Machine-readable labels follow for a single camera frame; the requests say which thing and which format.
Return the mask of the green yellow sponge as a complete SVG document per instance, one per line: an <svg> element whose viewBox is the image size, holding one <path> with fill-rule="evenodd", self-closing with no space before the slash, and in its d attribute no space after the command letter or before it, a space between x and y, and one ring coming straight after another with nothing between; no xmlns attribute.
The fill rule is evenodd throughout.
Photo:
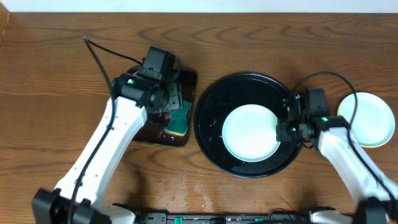
<svg viewBox="0 0 398 224"><path fill-rule="evenodd" d="M192 108L192 103L183 100L182 110L175 110L169 113L170 122L165 127L164 131L168 134L173 134L177 136L186 135L188 131L188 124L190 121L190 118L187 118L187 116L190 114L191 108Z"/></svg>

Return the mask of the mint plate with red stain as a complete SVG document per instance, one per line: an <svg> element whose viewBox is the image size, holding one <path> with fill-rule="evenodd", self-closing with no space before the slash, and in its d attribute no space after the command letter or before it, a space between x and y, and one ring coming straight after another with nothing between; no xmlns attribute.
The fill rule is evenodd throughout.
<svg viewBox="0 0 398 224"><path fill-rule="evenodd" d="M362 147L386 144L395 131L392 110L380 97L371 93L356 94L358 106L351 129Z"/></svg>

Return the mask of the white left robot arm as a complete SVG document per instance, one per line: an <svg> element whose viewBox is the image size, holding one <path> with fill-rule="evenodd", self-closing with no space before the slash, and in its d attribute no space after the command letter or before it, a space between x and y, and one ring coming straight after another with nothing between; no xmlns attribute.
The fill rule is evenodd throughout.
<svg viewBox="0 0 398 224"><path fill-rule="evenodd" d="M36 223L134 223L124 205L103 206L114 171L149 114L183 111L182 78L155 80L123 73L109 84L110 98L98 127L53 191L32 199Z"/></svg>

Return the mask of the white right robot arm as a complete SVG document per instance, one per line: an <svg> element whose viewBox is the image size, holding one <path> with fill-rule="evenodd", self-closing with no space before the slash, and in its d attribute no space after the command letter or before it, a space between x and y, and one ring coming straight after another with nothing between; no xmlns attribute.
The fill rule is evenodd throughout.
<svg viewBox="0 0 398 224"><path fill-rule="evenodd" d="M353 216L322 210L312 223L387 223L397 221L397 184L390 180L357 142L342 116L308 121L278 119L276 140L311 142L335 168L356 204Z"/></svg>

